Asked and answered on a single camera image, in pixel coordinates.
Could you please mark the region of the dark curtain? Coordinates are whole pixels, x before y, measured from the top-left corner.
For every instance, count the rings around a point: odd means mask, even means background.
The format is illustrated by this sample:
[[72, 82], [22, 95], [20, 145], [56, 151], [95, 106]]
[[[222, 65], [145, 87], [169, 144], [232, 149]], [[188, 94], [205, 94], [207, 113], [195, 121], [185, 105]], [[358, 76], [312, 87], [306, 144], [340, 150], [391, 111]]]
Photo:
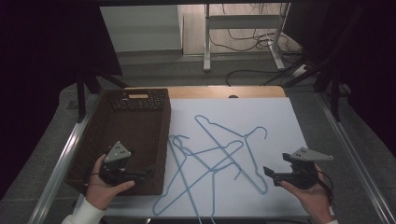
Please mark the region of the dark curtain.
[[396, 0], [302, 0], [283, 32], [319, 66], [316, 91], [348, 85], [348, 101], [396, 157]]
[[0, 200], [79, 75], [118, 75], [100, 7], [90, 0], [0, 0]]

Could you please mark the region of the white power strip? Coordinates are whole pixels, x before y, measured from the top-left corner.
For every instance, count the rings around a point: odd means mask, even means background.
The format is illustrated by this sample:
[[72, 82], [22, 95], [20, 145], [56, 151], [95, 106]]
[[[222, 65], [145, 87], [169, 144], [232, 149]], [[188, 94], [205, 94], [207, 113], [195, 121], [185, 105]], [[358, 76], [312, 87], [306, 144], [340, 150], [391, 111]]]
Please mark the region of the white power strip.
[[308, 66], [308, 65], [302, 64], [298, 69], [296, 69], [296, 70], [293, 72], [292, 75], [293, 75], [294, 77], [298, 77], [298, 76], [300, 76], [301, 74], [303, 74], [304, 72], [306, 72], [308, 69], [309, 69], [309, 66]]

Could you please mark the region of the aluminium rail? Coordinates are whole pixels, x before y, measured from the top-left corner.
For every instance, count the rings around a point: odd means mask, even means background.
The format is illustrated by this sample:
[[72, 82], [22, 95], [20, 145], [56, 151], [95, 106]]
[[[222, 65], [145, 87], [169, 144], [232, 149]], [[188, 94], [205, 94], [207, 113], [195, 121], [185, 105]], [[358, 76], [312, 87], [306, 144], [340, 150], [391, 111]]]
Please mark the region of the aluminium rail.
[[93, 110], [100, 100], [98, 94], [91, 94], [86, 101], [86, 115], [81, 122], [75, 124], [72, 132], [70, 133], [67, 142], [64, 145], [63, 151], [49, 177], [49, 180], [44, 188], [35, 209], [29, 218], [28, 224], [43, 224], [50, 208], [55, 200], [55, 196], [64, 178], [67, 170], [71, 164], [72, 159], [77, 151], [78, 144], [81, 142], [82, 135], [88, 125], [89, 120], [93, 116]]
[[379, 187], [368, 173], [342, 123], [337, 121], [332, 114], [331, 103], [327, 100], [324, 93], [317, 93], [316, 96], [382, 224], [396, 224], [396, 216], [392, 214]]

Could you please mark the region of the person's left hand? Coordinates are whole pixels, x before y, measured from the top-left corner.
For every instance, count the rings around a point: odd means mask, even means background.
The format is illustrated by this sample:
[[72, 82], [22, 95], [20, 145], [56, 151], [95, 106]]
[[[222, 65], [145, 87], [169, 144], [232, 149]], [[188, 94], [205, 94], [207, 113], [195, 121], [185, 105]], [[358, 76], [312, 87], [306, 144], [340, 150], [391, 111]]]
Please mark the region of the person's left hand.
[[95, 162], [90, 174], [86, 191], [86, 201], [97, 209], [106, 210], [113, 199], [121, 192], [134, 186], [134, 181], [109, 186], [99, 176], [100, 168], [106, 155], [102, 154]]

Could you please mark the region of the person's right hand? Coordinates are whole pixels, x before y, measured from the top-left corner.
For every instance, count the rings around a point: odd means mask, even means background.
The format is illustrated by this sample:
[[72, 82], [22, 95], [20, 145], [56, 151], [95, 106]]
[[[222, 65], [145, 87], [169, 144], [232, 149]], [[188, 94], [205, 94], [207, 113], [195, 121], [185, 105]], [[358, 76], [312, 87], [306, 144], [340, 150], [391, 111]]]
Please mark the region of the person's right hand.
[[319, 184], [316, 184], [310, 189], [298, 189], [291, 183], [282, 181], [281, 187], [299, 200], [314, 224], [315, 222], [312, 219], [314, 215], [329, 214], [332, 216], [327, 192]]

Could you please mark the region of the white cabinet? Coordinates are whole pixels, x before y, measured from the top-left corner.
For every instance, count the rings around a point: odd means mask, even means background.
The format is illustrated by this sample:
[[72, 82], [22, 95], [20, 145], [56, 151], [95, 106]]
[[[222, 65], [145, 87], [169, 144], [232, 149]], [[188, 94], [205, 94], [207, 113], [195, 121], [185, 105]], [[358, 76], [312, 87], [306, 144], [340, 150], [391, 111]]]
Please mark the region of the white cabinet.
[[116, 52], [181, 49], [176, 5], [100, 10]]

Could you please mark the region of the white metal desk frame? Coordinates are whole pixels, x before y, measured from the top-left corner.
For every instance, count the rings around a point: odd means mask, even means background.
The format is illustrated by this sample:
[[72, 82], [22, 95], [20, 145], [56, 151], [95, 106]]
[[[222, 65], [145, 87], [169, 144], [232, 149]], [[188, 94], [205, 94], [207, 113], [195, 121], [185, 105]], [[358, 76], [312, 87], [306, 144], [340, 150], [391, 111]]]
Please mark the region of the white metal desk frame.
[[204, 71], [211, 69], [210, 58], [210, 31], [224, 29], [274, 29], [276, 30], [273, 40], [268, 41], [269, 50], [278, 70], [284, 70], [278, 52], [278, 40], [287, 16], [290, 3], [284, 3], [280, 7], [278, 15], [210, 15], [210, 5], [205, 4], [205, 48], [204, 48]]

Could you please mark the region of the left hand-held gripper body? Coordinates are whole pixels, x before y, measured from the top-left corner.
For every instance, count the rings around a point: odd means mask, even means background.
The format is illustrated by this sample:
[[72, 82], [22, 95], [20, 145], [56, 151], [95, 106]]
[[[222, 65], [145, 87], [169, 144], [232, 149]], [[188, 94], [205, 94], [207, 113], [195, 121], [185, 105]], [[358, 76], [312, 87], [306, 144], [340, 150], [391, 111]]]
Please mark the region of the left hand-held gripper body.
[[120, 141], [116, 142], [102, 162], [100, 178], [110, 186], [122, 183], [128, 160], [131, 157], [132, 153]]

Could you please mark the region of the black metal stand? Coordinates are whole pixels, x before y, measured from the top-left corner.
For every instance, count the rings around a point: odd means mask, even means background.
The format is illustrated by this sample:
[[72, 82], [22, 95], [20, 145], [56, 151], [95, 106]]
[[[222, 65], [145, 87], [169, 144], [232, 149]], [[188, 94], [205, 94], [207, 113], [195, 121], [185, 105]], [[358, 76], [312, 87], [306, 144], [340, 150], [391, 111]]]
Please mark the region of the black metal stand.
[[341, 75], [337, 63], [342, 56], [342, 50], [347, 45], [352, 31], [361, 17], [364, 5], [358, 0], [333, 0], [333, 2], [337, 4], [346, 3], [346, 9], [344, 11], [338, 11], [341, 16], [344, 16], [344, 19], [339, 22], [337, 31], [333, 31], [328, 39], [317, 47], [317, 49], [325, 51], [322, 60], [319, 63], [315, 63], [313, 67], [298, 77], [294, 77], [286, 83], [281, 84], [281, 87], [290, 88], [313, 75], [317, 75], [318, 77], [313, 84], [313, 90], [315, 92], [325, 92], [328, 87], [331, 87], [330, 111], [335, 120], [339, 121], [338, 103]]
[[81, 123], [86, 117], [85, 88], [88, 88], [92, 94], [98, 94], [103, 89], [98, 81], [98, 77], [125, 89], [129, 85], [119, 79], [106, 74], [102, 70], [94, 67], [85, 67], [77, 72], [77, 89], [78, 89], [78, 123]]

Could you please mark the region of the brown woven basket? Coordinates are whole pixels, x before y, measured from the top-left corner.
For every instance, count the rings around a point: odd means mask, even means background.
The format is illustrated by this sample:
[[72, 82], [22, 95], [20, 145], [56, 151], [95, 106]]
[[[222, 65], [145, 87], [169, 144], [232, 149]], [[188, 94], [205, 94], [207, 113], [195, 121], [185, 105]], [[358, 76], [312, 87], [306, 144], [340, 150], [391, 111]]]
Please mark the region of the brown woven basket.
[[[160, 195], [166, 164], [171, 104], [167, 89], [105, 91], [82, 136], [65, 182], [83, 193], [95, 161], [120, 141], [129, 151], [127, 172], [154, 169], [154, 174], [123, 196]], [[130, 181], [123, 177], [123, 182]]]

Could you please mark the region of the white table mat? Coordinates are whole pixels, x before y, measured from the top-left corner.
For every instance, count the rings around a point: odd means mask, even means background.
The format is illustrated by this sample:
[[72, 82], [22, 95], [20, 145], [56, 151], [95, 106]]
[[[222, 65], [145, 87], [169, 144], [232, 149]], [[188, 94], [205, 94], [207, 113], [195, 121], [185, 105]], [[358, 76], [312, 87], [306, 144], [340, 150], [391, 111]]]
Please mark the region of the white table mat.
[[[229, 165], [201, 126], [197, 115], [238, 133], [258, 126], [268, 134], [251, 135], [249, 144], [268, 190], [261, 195], [238, 169]], [[305, 140], [287, 98], [174, 99], [163, 193], [160, 196], [119, 196], [107, 208], [116, 217], [299, 217], [304, 209], [263, 167], [289, 172], [282, 154], [303, 147]]]

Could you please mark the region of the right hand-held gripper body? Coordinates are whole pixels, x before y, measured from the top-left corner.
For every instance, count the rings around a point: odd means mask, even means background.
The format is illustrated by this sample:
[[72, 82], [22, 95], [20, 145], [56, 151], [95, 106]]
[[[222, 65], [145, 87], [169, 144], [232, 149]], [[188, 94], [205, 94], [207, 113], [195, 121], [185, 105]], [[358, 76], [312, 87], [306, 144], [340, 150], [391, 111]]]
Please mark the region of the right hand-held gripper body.
[[298, 189], [310, 189], [318, 183], [317, 161], [333, 161], [332, 155], [326, 155], [306, 147], [301, 147], [290, 155], [292, 173], [296, 175]]

